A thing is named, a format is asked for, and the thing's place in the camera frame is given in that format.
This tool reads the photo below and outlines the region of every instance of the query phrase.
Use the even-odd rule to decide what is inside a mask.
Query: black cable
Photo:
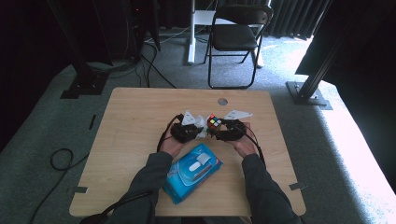
[[[105,211],[103,211],[103,213],[101,213],[101,214],[99,215],[99,217],[98,217],[92,224],[100,223],[100,221],[101,221],[103,218],[105,218],[105,216],[106,216],[110,211],[116,209],[117,207],[119,207],[119,206],[121,206],[121,205],[123,205],[123,204],[125,204],[125,203],[129,203],[129,202],[131,202],[131,201],[134,201],[134,200],[137,200],[137,199],[140,199],[140,198],[147,197],[147,196],[153,194],[154,192],[156,192],[156,191],[150,191],[150,190],[148,190],[148,191],[146,191],[146,192],[143,192],[143,193],[140,193],[140,194],[137,194],[137,195],[133,195],[133,196],[131,196],[131,197],[129,197],[129,198],[126,198],[126,199],[124,199],[124,200],[121,200],[121,201],[118,201],[118,202],[116,202],[116,203],[111,204]]]
[[[136,61],[132,61],[131,59],[126,64],[111,68],[98,68],[91,65],[89,65],[89,67],[91,68],[92,71],[97,71],[97,72],[106,72],[106,73],[123,72],[123,71],[131,70],[131,67],[136,67]]]
[[[251,131],[251,129],[249,129],[249,127],[247,127],[247,126],[245,125],[245,128],[249,129],[249,130],[253,133],[253,136],[256,138],[256,141],[255,141],[255,140],[254,140],[252,137],[250,137],[246,132],[244,132],[244,131],[241,130],[240,128],[236,127],[236,125],[234,125],[233,127],[234,127],[236,130],[238,130],[239,132],[243,133],[248,139],[250,139],[250,141],[253,142],[253,144],[256,146],[257,150],[259,151],[260,160],[262,160],[262,163],[264,163],[264,165],[265,165],[264,156],[262,155],[262,148],[259,146],[259,143],[258,143],[257,138],[256,138],[256,134],[254,134],[254,132]]]
[[[303,218],[303,216],[300,216],[300,220],[303,222],[303,224],[306,224],[305,219]]]
[[[147,79],[146,79],[146,75],[145,75],[146,67],[143,63],[141,63],[141,64],[142,64],[142,68],[143,68],[143,78],[145,79],[146,84],[147,84]],[[139,85],[140,85],[139,87],[142,87],[142,77],[138,73],[138,70],[136,70],[136,75],[139,77]]]
[[[195,39],[198,40],[201,43],[205,43],[205,44],[207,43],[207,39],[205,39],[205,38],[196,36]]]
[[[146,66],[144,63],[142,63],[142,64],[143,64],[143,76],[145,77],[146,85],[149,88],[149,76],[146,76]]]
[[[157,146],[157,152],[160,151],[161,146],[163,145],[163,141],[165,141],[166,139],[169,139],[173,136],[164,138],[166,133],[168,132],[169,128],[171,127],[171,125],[173,124],[173,122],[175,121],[175,119],[178,118],[179,115],[176,115],[174,118],[172,118],[172,120],[168,123],[168,125],[166,126],[165,131],[163,132],[163,134],[161,135],[160,141],[158,142],[158,146]]]
[[[126,74],[120,75],[120,76],[118,76],[118,77],[109,77],[108,79],[117,79],[117,78],[121,78],[121,77],[126,77],[126,76],[128,76],[129,74],[132,74],[133,72],[136,72],[136,68],[134,68],[134,70],[132,70],[132,71],[126,73]]]
[[[157,71],[157,73],[169,84],[169,85],[171,85],[173,88],[175,88],[175,89],[177,89],[177,87],[174,85],[174,84],[172,84],[172,82],[170,82],[166,77],[164,77],[163,76],[163,74],[154,66],[154,64],[153,64],[153,62],[154,62],[154,60],[153,60],[153,62],[150,62],[143,54],[141,55],[142,56],[142,58],[144,59],[144,60],[146,60],[148,63],[149,63],[149,68],[148,68],[148,83],[149,83],[149,70],[150,70],[150,68],[151,68],[151,66]]]
[[[68,152],[68,153],[70,154],[70,159],[69,159],[69,163],[67,164],[67,166],[62,167],[62,168],[59,168],[59,167],[57,167],[57,166],[54,164],[53,159],[54,159],[54,157],[55,157],[59,152],[61,152],[61,151],[66,151],[66,152]],[[52,192],[59,186],[59,184],[62,182],[62,180],[64,179],[64,177],[65,177],[66,174],[67,174],[67,171],[69,171],[71,168],[73,168],[73,167],[79,165],[82,161],[85,161],[85,160],[88,158],[89,155],[90,155],[90,154],[87,154],[87,155],[84,156],[81,160],[77,161],[75,164],[72,164],[72,161],[73,161],[73,158],[74,158],[74,154],[73,154],[73,151],[72,151],[72,150],[70,150],[70,149],[68,149],[68,148],[60,148],[60,149],[58,149],[58,150],[56,150],[56,151],[54,151],[54,152],[52,153],[52,155],[50,156],[50,161],[49,161],[51,167],[52,167],[53,169],[57,170],[57,171],[64,171],[64,173],[62,174],[61,178],[59,178],[58,182],[56,182],[55,186],[54,186],[54,187],[49,191],[49,193],[44,197],[44,199],[41,200],[40,204],[38,205],[38,207],[37,207],[37,208],[35,209],[35,211],[33,212],[33,215],[32,215],[32,217],[31,217],[31,219],[30,219],[30,222],[29,222],[30,224],[32,224],[32,223],[35,221],[35,216],[37,215],[38,210],[39,210],[40,207],[43,205],[43,203],[48,199],[48,197],[51,195],[51,193],[52,193]]]

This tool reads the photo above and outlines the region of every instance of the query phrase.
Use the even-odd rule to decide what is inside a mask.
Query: chair seat
[[[257,47],[256,37],[247,25],[216,25],[213,36],[213,47],[217,50],[252,50]]]

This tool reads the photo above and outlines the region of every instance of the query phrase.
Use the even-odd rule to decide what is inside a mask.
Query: person's left hand
[[[163,143],[160,146],[160,151],[166,152],[175,158],[178,153],[180,153],[181,149],[186,146],[188,143],[182,144],[179,143],[171,134],[172,124],[168,131],[165,133],[163,137]]]

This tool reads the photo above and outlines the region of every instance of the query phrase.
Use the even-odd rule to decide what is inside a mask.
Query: white desk frame
[[[195,62],[195,25],[211,25],[215,11],[213,10],[195,10],[195,0],[191,0],[191,36],[190,36],[190,48],[189,48],[189,64]],[[264,62],[262,55],[259,54],[258,67],[263,67]]]

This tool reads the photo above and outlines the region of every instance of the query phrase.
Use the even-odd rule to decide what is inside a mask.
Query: wet wipes package
[[[213,175],[222,162],[205,145],[200,144],[172,164],[164,190],[175,204],[187,198],[201,183]]]

